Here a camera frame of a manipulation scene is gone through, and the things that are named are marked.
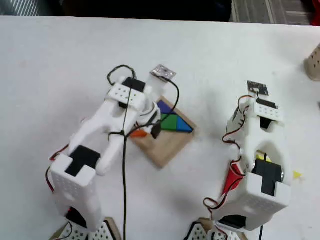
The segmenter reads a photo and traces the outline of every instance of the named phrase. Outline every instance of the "white table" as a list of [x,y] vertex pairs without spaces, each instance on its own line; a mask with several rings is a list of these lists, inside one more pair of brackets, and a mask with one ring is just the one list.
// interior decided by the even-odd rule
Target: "white table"
[[[164,64],[177,72],[178,107],[198,134],[162,170],[128,144],[127,239],[182,239],[208,216],[202,200],[222,190],[229,146],[221,136],[247,80],[267,84],[284,109],[292,166],[303,173],[263,239],[317,239],[320,82],[308,79],[302,62],[319,39],[312,26],[0,17],[1,238],[45,240],[65,222],[45,182],[48,156],[102,103],[113,67],[131,65],[145,81]],[[175,94],[166,87],[167,98]],[[98,189],[104,214],[122,232],[121,156]]]

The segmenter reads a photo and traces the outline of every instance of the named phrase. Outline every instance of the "white plastic housing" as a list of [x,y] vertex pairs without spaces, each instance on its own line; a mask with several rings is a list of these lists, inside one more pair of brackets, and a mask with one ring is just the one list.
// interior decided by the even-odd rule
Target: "white plastic housing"
[[[271,220],[273,215],[289,205],[291,199],[291,187],[277,182],[274,196],[262,193],[262,176],[247,173],[238,187],[229,192],[225,204],[212,212],[217,221],[224,216],[241,215],[246,217],[245,230],[252,231]],[[244,229],[236,229],[216,222],[218,227],[229,229],[233,232],[241,232]]]
[[73,207],[85,219],[88,230],[95,232],[103,220],[96,191],[96,170],[84,165],[76,176],[72,176],[66,173],[72,161],[71,157],[60,154],[51,165],[53,197],[62,216]]
[[[71,137],[69,143],[69,155],[91,134],[95,132],[110,133],[121,132],[124,127],[124,133],[128,133],[134,126],[146,103],[144,93],[131,89],[129,104],[126,111],[119,107],[119,102],[128,103],[130,88],[116,83],[109,91],[104,103],[96,111],[94,116],[83,123],[80,129]],[[96,172],[104,176],[109,166],[119,155],[124,144],[124,137],[121,135],[110,135],[109,145],[97,162]]]
[[[228,193],[224,205],[212,211],[212,216],[217,220],[218,227],[240,232],[252,231],[260,227],[269,222],[275,213],[289,205],[293,177],[282,112],[258,104],[254,98],[248,98],[240,105],[240,109],[244,110],[248,106],[243,127],[238,132],[227,136],[227,139],[235,140],[241,147],[240,151],[235,147],[232,148],[237,152],[236,155],[231,156],[231,159],[238,159],[239,156],[242,156],[238,166],[246,176],[236,189]],[[260,117],[273,120],[268,129],[261,128]],[[243,119],[244,116],[237,112],[228,121],[227,132],[238,129]],[[252,173],[257,151],[266,153],[272,163],[278,164],[282,168],[283,180],[276,182],[274,196],[261,192],[263,177]],[[235,229],[218,222],[223,217],[230,215],[246,217],[244,229]]]

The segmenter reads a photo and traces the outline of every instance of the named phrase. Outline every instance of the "black cable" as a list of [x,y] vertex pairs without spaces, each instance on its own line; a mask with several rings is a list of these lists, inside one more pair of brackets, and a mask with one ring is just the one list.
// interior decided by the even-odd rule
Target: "black cable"
[[175,100],[175,103],[173,105],[173,107],[171,108],[171,111],[164,117],[162,118],[161,120],[157,121],[156,123],[147,123],[147,124],[144,124],[144,125],[140,125],[140,126],[137,126],[135,128],[133,128],[127,135],[126,137],[130,137],[130,135],[135,132],[136,130],[138,129],[141,129],[141,128],[144,128],[144,127],[149,127],[149,126],[155,126],[157,124],[161,124],[164,120],[166,120],[170,114],[172,114],[174,112],[174,110],[176,109],[176,106],[179,102],[179,98],[180,98],[180,90],[179,90],[179,87],[173,82],[171,81],[170,79],[167,79],[165,77],[160,77],[161,79],[167,81],[168,83],[171,83],[175,88],[176,88],[176,93],[177,93],[177,96],[176,96],[176,100]]
[[261,240],[261,239],[262,239],[262,233],[263,233],[263,231],[264,231],[264,226],[262,225],[262,226],[260,227],[259,240]]
[[55,238],[53,240],[64,240],[64,239],[67,239],[67,238],[69,238],[71,236],[71,234],[73,232],[73,226],[72,226],[71,222],[69,222],[69,221],[67,222],[67,225],[68,224],[70,224],[70,232],[69,232],[69,234],[67,236],[62,237],[62,238]]
[[112,75],[115,71],[117,71],[118,69],[120,69],[120,68],[127,68],[127,69],[129,69],[129,70],[131,71],[131,73],[132,73],[131,77],[132,77],[133,79],[136,79],[136,78],[137,78],[136,72],[135,72],[135,70],[134,70],[132,67],[130,67],[130,66],[128,66],[128,65],[119,65],[119,66],[116,66],[114,69],[112,69],[111,72],[109,72],[108,75],[106,76],[106,79],[108,80],[108,82],[109,82],[109,84],[110,84],[111,86],[115,85],[115,83],[112,82],[111,79],[110,79],[110,78],[111,78],[111,75]]
[[127,225],[127,182],[126,182],[126,152],[127,152],[127,137],[124,135],[123,156],[122,156],[122,182],[123,182],[123,240],[126,240],[126,225]]
[[[136,72],[133,68],[127,66],[127,65],[120,65],[115,67],[108,75],[107,75],[107,79],[109,81],[109,83],[113,86],[115,85],[114,82],[111,82],[110,77],[111,74],[114,73],[116,70],[118,70],[119,68],[128,68],[131,70],[132,72],[132,78],[136,79]],[[127,102],[127,108],[125,109],[125,115],[124,115],[124,120],[123,120],[123,126],[122,126],[122,131],[121,132],[110,132],[108,134],[108,140],[110,135],[121,135],[123,136],[123,155],[122,155],[122,183],[123,183],[123,200],[124,200],[124,210],[123,210],[123,240],[126,240],[126,227],[127,227],[127,181],[126,181],[126,152],[127,152],[127,140],[128,137],[136,130],[144,128],[144,127],[149,127],[149,126],[155,126],[157,124],[161,124],[164,120],[166,120],[168,118],[168,116],[170,114],[173,113],[173,111],[175,110],[178,101],[179,101],[179,97],[180,97],[180,90],[178,88],[178,86],[172,82],[170,79],[167,79],[165,77],[161,77],[163,80],[171,83],[177,90],[177,97],[176,97],[176,101],[174,103],[173,108],[171,109],[171,111],[168,113],[167,116],[165,116],[163,119],[159,120],[156,123],[149,123],[149,124],[145,124],[145,125],[139,125],[135,128],[133,128],[127,135],[125,135],[125,123],[126,123],[126,119],[127,119],[127,112],[128,112],[128,106],[129,106],[129,99],[130,99],[130,95],[131,95],[131,90],[132,90],[132,86],[130,86],[130,91],[129,91],[129,95],[128,95],[128,102]]]

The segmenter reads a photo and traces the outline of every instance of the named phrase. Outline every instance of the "wire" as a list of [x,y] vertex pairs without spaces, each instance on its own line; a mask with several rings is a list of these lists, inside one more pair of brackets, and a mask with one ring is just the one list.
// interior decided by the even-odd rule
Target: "wire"
[[217,227],[217,225],[214,225],[216,227],[216,229],[218,229],[220,232],[222,232],[225,235],[225,240],[228,240],[228,234],[226,234],[225,231],[221,230],[219,227]]
[[126,225],[127,225],[127,183],[126,183],[126,152],[127,152],[127,137],[124,135],[123,156],[122,156],[122,182],[123,182],[123,240],[126,240]]
[[52,184],[51,184],[51,182],[50,182],[50,180],[49,180],[49,177],[48,177],[49,169],[50,169],[50,166],[49,166],[48,169],[45,171],[45,180],[46,180],[46,183],[48,184],[51,192],[54,193],[55,189],[54,189],[54,187],[52,186]]
[[63,240],[63,239],[67,239],[67,238],[69,238],[71,236],[71,234],[73,232],[73,226],[72,226],[71,222],[69,222],[69,221],[67,222],[67,224],[70,224],[70,232],[69,232],[69,234],[67,236],[62,237],[62,238],[55,238],[53,240]]
[[[232,187],[237,183],[239,182],[240,180],[242,180],[242,178],[238,178],[236,179],[228,188],[228,190],[226,191],[226,193],[224,194],[224,197],[222,199],[222,201],[217,204],[218,202],[216,200],[213,200],[212,198],[210,197],[205,197],[203,199],[203,205],[209,210],[209,212],[211,212],[211,210],[217,210],[219,208],[221,208],[223,206],[223,204],[226,202],[226,199],[227,199],[227,196],[228,196],[228,193],[231,191]],[[215,207],[212,207],[212,206],[209,206],[208,204],[206,204],[206,201],[211,201],[213,202],[214,204],[216,204]]]
[[64,150],[66,150],[67,148],[69,147],[69,144],[67,144],[67,145],[65,145],[63,148],[61,148],[60,150],[58,150],[58,151],[56,151],[50,158],[49,158],[49,160],[50,161],[54,161],[54,160],[56,160],[56,157],[61,153],[61,152],[63,152]]
[[260,227],[259,240],[262,239],[262,233],[263,233],[263,231],[264,231],[264,226],[262,225],[262,226]]
[[236,143],[235,140],[225,140],[225,137],[235,134],[237,133],[240,129],[242,129],[242,127],[245,125],[246,122],[246,115],[243,115],[243,119],[242,119],[242,124],[240,125],[240,127],[234,131],[228,132],[225,135],[223,135],[222,137],[222,142],[226,143],[226,144],[235,144],[237,146],[237,148],[240,150],[240,145],[238,143]]
[[164,117],[162,118],[161,120],[157,121],[156,123],[147,123],[147,124],[144,124],[144,125],[140,125],[140,126],[137,126],[135,128],[133,128],[127,135],[126,137],[130,137],[130,135],[135,132],[136,130],[138,129],[141,129],[141,128],[144,128],[144,127],[149,127],[149,126],[155,126],[155,125],[158,125],[158,124],[161,124],[163,121],[165,121],[170,114],[172,114],[174,112],[174,110],[176,109],[176,106],[179,102],[179,98],[180,98],[180,90],[179,90],[179,87],[173,82],[171,81],[170,79],[168,78],[165,78],[165,77],[160,77],[161,79],[163,80],[166,80],[167,82],[171,83],[175,88],[176,88],[176,93],[177,93],[177,96],[176,96],[176,100],[175,100],[175,103],[173,105],[173,107],[171,108],[171,111]]
[[119,65],[119,66],[116,66],[114,69],[112,69],[111,72],[109,72],[108,75],[106,76],[106,79],[108,80],[108,82],[109,82],[109,84],[110,84],[111,86],[115,85],[115,83],[111,81],[111,75],[112,75],[115,71],[117,71],[118,69],[120,69],[120,68],[127,68],[127,69],[129,69],[129,70],[131,71],[131,73],[132,73],[131,77],[132,77],[133,79],[136,79],[136,78],[137,78],[136,72],[135,72],[135,70],[134,70],[132,67],[130,67],[130,66],[128,66],[128,65]]
[[240,105],[240,100],[243,99],[243,98],[253,98],[253,96],[251,96],[251,95],[243,95],[243,96],[239,97],[239,99],[238,99],[238,109],[239,109],[239,112],[241,114],[244,114],[244,112],[241,112],[239,105]]
[[[127,65],[120,65],[118,67],[115,67],[108,75],[107,75],[107,79],[109,81],[109,83],[113,86],[114,83],[111,82],[110,80],[110,76],[112,73],[114,73],[117,69],[119,69],[120,67],[126,67],[129,68],[132,71],[132,78],[136,79],[136,72],[133,70],[133,68],[127,66]],[[179,101],[179,97],[180,97],[180,91],[178,86],[172,82],[170,79],[167,79],[165,77],[162,77],[162,79],[166,80],[167,82],[171,83],[177,90],[177,97],[176,97],[176,101],[174,103],[174,106],[172,107],[171,111],[169,112],[169,114],[164,117],[163,119],[159,120],[156,123],[147,123],[144,125],[139,125],[137,122],[135,123],[135,125],[137,125],[136,127],[134,127],[128,134],[125,134],[125,123],[126,123],[126,118],[127,118],[127,111],[128,111],[128,107],[125,110],[125,115],[124,115],[124,120],[123,120],[123,126],[122,126],[122,131],[121,132],[110,132],[108,134],[108,139],[110,137],[110,135],[121,135],[123,136],[123,156],[122,156],[122,183],[123,183],[123,199],[124,199],[124,210],[123,210],[123,240],[126,240],[126,226],[127,226],[127,181],[126,181],[126,152],[127,152],[127,140],[128,137],[130,137],[130,135],[135,132],[138,129],[144,128],[144,127],[149,127],[149,126],[155,126],[157,124],[161,124],[164,120],[167,119],[167,117],[175,110],[178,101]],[[128,102],[127,102],[127,106],[129,106],[129,99],[130,99],[130,94],[131,94],[131,89],[132,86],[130,86],[130,91],[129,91],[129,96],[128,96]]]
[[126,240],[126,226],[127,226],[127,181],[126,181],[126,153],[127,153],[127,136],[125,135],[125,124],[127,119],[127,112],[129,108],[129,99],[131,95],[132,85],[130,85],[130,91],[128,96],[128,102],[126,103],[126,109],[123,120],[123,156],[122,156],[122,183],[123,183],[123,240]]

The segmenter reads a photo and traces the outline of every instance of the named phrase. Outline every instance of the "perforated white plate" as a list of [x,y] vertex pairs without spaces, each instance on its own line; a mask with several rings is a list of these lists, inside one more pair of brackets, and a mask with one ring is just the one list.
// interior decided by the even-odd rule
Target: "perforated white plate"
[[257,102],[254,103],[254,113],[257,116],[271,119],[280,123],[283,123],[284,121],[281,111],[272,107],[259,104]]
[[200,223],[196,223],[187,240],[206,240],[207,233]]
[[[228,240],[241,240],[240,237],[234,231],[225,230],[225,233],[228,234]],[[208,232],[207,240],[212,240],[212,234],[214,234],[213,240],[226,239],[226,235],[215,228],[215,230],[210,230]]]
[[85,240],[88,235],[87,230],[72,222],[71,222],[71,225],[72,225],[71,235],[68,238],[65,238],[70,234],[70,231],[71,231],[70,224],[67,224],[64,230],[62,231],[61,235],[58,237],[58,239],[65,238],[63,240]]
[[65,238],[63,240],[85,240],[88,236],[88,240],[114,240],[112,237],[111,231],[108,228],[108,225],[103,222],[99,229],[96,232],[89,232],[85,228],[75,224],[72,224],[72,233],[68,238],[65,238],[70,234],[71,227],[70,224],[67,224],[64,230],[62,231],[59,238]]
[[89,233],[89,240],[114,240],[114,238],[111,235],[108,225],[103,222],[96,232]]
[[[127,104],[130,88],[122,84],[116,83],[106,96],[109,99],[115,99],[120,103]],[[131,89],[129,106],[137,111],[141,111],[145,107],[146,96],[137,90]]]

